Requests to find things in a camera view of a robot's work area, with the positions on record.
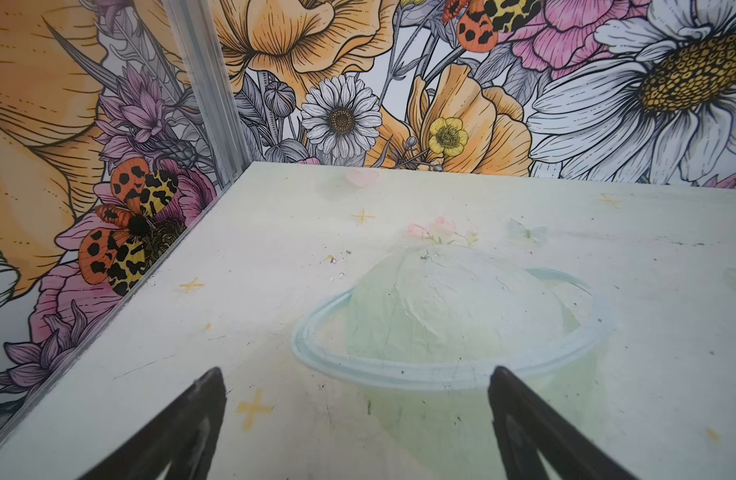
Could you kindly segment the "aluminium corner post left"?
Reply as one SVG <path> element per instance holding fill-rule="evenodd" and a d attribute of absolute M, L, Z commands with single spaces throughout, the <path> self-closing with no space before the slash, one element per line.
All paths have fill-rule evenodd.
<path fill-rule="evenodd" d="M 235 183 L 257 159 L 231 91 L 218 34 L 207 1 L 166 1 L 192 90 L 213 148 L 219 183 Z"/>

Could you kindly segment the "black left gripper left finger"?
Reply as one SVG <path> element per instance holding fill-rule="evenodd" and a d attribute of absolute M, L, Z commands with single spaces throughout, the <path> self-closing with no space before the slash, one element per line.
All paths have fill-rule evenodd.
<path fill-rule="evenodd" d="M 222 371 L 209 369 L 84 479 L 205 479 L 226 409 Z"/>

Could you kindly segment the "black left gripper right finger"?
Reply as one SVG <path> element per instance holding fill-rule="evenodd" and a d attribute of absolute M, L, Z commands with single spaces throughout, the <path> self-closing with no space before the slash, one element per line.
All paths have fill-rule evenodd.
<path fill-rule="evenodd" d="M 509 479 L 547 479 L 545 463 L 562 479 L 636 479 L 508 368 L 495 369 L 488 398 Z"/>

